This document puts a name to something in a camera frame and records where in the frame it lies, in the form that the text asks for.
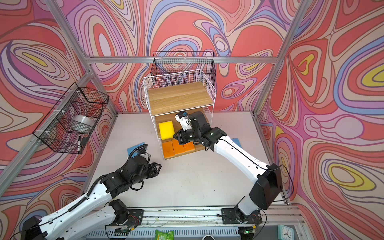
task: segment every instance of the orange sponge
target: orange sponge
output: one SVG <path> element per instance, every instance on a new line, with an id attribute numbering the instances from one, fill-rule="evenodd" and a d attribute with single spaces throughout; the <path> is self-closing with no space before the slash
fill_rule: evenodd
<path id="1" fill-rule="evenodd" d="M 189 142 L 183 145 L 185 152 L 193 151 L 195 150 L 195 146 L 193 145 L 193 142 Z"/>
<path id="2" fill-rule="evenodd" d="M 172 140 L 172 145 L 173 145 L 173 151 L 175 152 L 175 155 L 185 152 L 184 146 L 183 145 L 179 145 L 179 141 L 178 140 L 173 139 Z"/>
<path id="3" fill-rule="evenodd" d="M 169 157 L 175 156 L 175 152 L 173 151 L 173 146 L 172 146 L 171 141 L 163 142 L 162 145 L 163 145 L 164 158 L 169 158 Z"/>

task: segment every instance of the green package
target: green package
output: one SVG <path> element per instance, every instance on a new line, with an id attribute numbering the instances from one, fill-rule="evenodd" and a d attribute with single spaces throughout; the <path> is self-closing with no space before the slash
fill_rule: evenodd
<path id="1" fill-rule="evenodd" d="M 173 240 L 173 231 L 169 232 L 160 232 L 155 231 L 155 240 Z"/>

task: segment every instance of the blue cloth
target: blue cloth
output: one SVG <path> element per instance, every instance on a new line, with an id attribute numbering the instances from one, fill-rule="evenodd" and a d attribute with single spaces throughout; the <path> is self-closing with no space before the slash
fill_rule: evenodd
<path id="1" fill-rule="evenodd" d="M 236 143 L 239 147 L 241 147 L 240 141 L 238 138 L 231 138 L 234 143 Z"/>
<path id="2" fill-rule="evenodd" d="M 128 156 L 129 156 L 129 154 L 132 152 L 133 149 L 137 148 L 137 147 L 140 146 L 140 145 L 143 145 L 144 143 L 145 143 L 145 142 L 142 142 L 142 143 L 139 143 L 138 145 L 135 145 L 135 146 L 133 146 L 133 147 L 127 148 Z"/>

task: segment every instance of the clock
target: clock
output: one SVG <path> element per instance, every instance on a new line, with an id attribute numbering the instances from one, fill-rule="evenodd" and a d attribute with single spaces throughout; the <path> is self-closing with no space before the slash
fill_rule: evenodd
<path id="1" fill-rule="evenodd" d="M 295 234 L 293 232 L 293 228 L 278 225 L 277 226 L 278 239 L 280 240 L 295 240 Z"/>

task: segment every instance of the wire mesh basket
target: wire mesh basket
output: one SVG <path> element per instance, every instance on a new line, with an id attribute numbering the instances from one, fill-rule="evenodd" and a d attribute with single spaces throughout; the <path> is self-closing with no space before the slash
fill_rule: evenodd
<path id="1" fill-rule="evenodd" d="M 107 94 L 76 87 L 68 91 L 71 96 L 63 108 L 54 110 L 58 113 L 48 127 L 33 133 L 54 152 L 81 154 L 108 104 Z"/>
<path id="2" fill-rule="evenodd" d="M 214 56 L 213 51 L 155 51 L 151 76 L 201 69 L 215 85 Z"/>

